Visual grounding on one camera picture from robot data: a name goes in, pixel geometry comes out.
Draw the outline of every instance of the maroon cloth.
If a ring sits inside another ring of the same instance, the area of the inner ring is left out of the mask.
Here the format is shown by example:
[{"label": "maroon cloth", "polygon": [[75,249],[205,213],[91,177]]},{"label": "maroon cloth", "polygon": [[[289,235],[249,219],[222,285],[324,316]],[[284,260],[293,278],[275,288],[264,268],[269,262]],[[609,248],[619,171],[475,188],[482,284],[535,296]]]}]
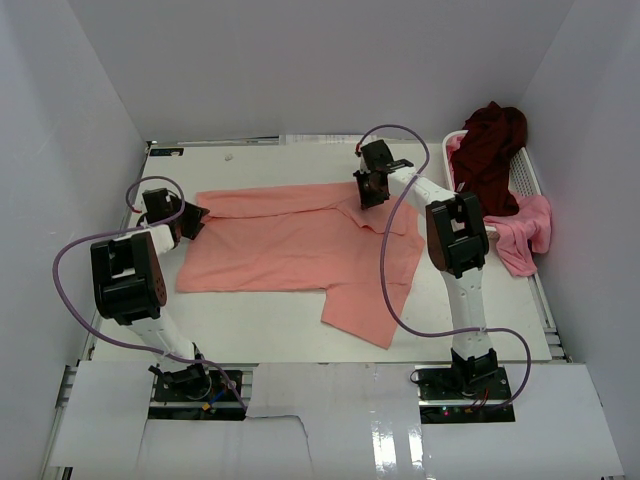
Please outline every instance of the maroon cloth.
[{"label": "maroon cloth", "polygon": [[468,133],[451,156],[456,191],[475,193],[484,215],[515,215],[518,202],[509,192],[509,168],[511,157],[525,146],[527,119],[517,108],[491,102],[476,110],[464,128]]}]

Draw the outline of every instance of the white plastic basket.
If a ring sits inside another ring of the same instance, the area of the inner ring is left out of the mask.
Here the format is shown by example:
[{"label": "white plastic basket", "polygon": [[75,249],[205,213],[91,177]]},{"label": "white plastic basket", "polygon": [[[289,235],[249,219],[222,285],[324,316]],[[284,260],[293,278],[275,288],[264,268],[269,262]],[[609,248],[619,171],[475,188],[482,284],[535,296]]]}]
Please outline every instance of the white plastic basket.
[{"label": "white plastic basket", "polygon": [[[453,177],[451,176],[451,168],[449,167],[449,158],[447,156],[447,145],[453,142],[453,139],[459,135],[466,135],[467,130],[458,130],[456,132],[451,132],[449,135],[444,137],[442,141],[442,157],[443,157],[443,167],[444,167],[444,176],[445,181],[447,183],[447,188],[449,190],[455,190],[455,185],[453,184]],[[511,170],[509,171],[509,190],[519,193],[525,197],[529,197],[531,195],[540,195],[540,185],[538,185],[538,180],[536,179],[535,173],[533,173],[533,167],[531,166],[531,161],[529,160],[529,155],[527,155],[527,150],[525,148],[521,148],[518,153],[516,153],[511,159]],[[495,227],[490,225],[485,225],[487,229],[487,236],[489,238],[498,238],[498,232]]]}]

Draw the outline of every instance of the white table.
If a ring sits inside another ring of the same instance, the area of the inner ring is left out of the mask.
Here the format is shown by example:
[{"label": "white table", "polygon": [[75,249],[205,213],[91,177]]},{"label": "white table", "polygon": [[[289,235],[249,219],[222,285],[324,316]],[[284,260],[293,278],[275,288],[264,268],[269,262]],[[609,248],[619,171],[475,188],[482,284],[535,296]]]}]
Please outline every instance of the white table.
[{"label": "white table", "polygon": [[[407,158],[416,164],[424,159],[418,144],[391,143],[390,147],[395,158]],[[443,185],[440,146],[430,145],[430,149],[432,160],[425,174]],[[354,181],[352,173],[357,165],[353,145],[347,144],[187,147],[182,156],[149,157],[144,176],[168,176],[181,185],[188,201],[194,201],[199,191]],[[159,186],[164,184],[150,181],[143,189]],[[420,228],[424,235],[423,220]],[[225,364],[450,361],[451,338],[422,339],[398,328],[391,347],[384,350],[321,323],[324,292],[176,293],[175,279],[187,245],[188,240],[184,240],[160,259],[169,291],[166,308],[206,358]],[[534,360],[550,360],[528,280],[512,277],[494,246],[486,261],[483,292],[488,326],[513,328],[529,342]],[[444,281],[431,264],[426,249],[402,318],[418,330],[436,332],[452,328]],[[140,343],[133,333],[113,320],[103,321],[101,331],[119,340]],[[514,337],[496,334],[492,339],[501,361],[524,360],[522,345]],[[99,341],[93,358],[151,359],[151,355]]]}]

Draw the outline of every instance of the white wall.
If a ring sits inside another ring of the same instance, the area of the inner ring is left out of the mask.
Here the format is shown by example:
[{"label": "white wall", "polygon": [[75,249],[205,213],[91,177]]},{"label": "white wall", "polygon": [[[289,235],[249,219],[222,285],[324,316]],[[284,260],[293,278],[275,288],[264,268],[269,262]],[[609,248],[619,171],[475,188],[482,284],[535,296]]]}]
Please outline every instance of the white wall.
[{"label": "white wall", "polygon": [[520,105],[553,207],[545,290],[630,479],[640,478],[639,88],[640,4],[580,0]]},{"label": "white wall", "polygon": [[70,0],[146,140],[440,141],[522,97],[573,0]]},{"label": "white wall", "polygon": [[[119,224],[144,143],[66,0],[3,0],[0,65],[0,477],[31,480],[85,337],[55,293],[53,257]],[[62,268],[91,315],[88,247]]]}]

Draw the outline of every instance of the pink cloth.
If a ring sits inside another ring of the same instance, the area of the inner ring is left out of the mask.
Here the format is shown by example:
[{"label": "pink cloth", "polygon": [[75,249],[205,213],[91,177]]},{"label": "pink cloth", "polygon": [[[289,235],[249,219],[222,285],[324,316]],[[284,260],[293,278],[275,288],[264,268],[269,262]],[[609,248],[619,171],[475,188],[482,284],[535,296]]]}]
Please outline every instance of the pink cloth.
[{"label": "pink cloth", "polygon": [[[205,192],[197,202],[210,210],[209,221],[189,244],[178,291],[323,289],[323,322],[391,345],[396,323],[378,269],[393,199],[363,211],[356,184],[339,183]],[[387,283],[398,310],[424,248],[417,217],[403,204],[389,238]]]},{"label": "pink cloth", "polygon": [[[446,152],[449,171],[453,179],[451,154],[460,148],[464,134],[451,137],[447,141]],[[518,202],[520,211],[509,217],[486,216],[484,223],[496,228],[500,238],[496,244],[498,255],[511,275],[528,277],[538,271],[533,263],[531,250],[546,253],[551,243],[551,206],[542,195],[524,197],[511,192]]]}]

